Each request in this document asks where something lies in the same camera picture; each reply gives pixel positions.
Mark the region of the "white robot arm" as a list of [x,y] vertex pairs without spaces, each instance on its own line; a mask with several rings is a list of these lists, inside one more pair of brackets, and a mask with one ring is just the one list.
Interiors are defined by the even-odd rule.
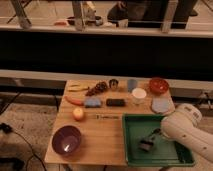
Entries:
[[161,133],[213,163],[213,134],[198,128],[202,113],[192,104],[180,104],[160,122]]

